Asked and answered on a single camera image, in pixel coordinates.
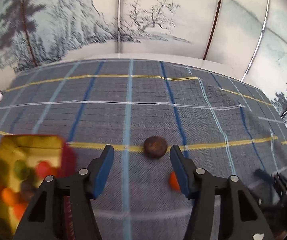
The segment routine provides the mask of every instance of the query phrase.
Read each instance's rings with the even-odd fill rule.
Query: blue gripper pad
[[[188,174],[184,168],[185,159],[178,145],[173,145],[170,148],[170,161],[176,174],[181,193],[184,194],[186,198],[189,198],[191,192],[189,190]]]
[[[102,193],[115,157],[115,151],[112,146],[108,148],[106,153],[104,153],[104,151],[105,150],[103,150],[101,156],[99,157],[103,159],[101,160],[102,164],[95,178],[95,184],[93,189],[94,198],[97,198]]]

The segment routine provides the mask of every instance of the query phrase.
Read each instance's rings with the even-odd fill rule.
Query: brown pole
[[[22,16],[23,29],[24,29],[24,32],[26,33],[27,43],[28,43],[29,51],[30,51],[30,54],[32,57],[32,62],[34,63],[35,66],[37,66],[37,62],[36,62],[35,56],[33,54],[32,47],[31,47],[31,44],[29,41],[29,36],[28,36],[27,20],[26,20],[25,8],[24,8],[24,0],[21,0],[21,16]]]

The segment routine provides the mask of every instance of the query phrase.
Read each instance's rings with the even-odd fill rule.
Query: screw
[[[230,177],[230,179],[231,179],[233,182],[239,181],[239,178],[238,178],[237,176],[235,176],[235,175],[232,175],[232,176]]]
[[[88,170],[87,169],[81,169],[80,171],[79,171],[79,174],[80,175],[86,175],[88,173]]]
[[[46,178],[45,178],[46,182],[51,182],[53,180],[53,176],[52,175],[48,175]]]
[[[205,174],[205,170],[203,168],[196,169],[196,172],[200,175]]]

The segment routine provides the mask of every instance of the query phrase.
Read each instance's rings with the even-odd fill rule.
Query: green object
[[[24,180],[29,176],[30,169],[27,167],[25,161],[17,160],[14,163],[14,174],[20,180]]]

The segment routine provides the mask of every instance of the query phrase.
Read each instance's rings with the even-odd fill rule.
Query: round brown object
[[[160,159],[167,152],[167,142],[160,136],[151,136],[143,143],[143,153],[151,159]]]

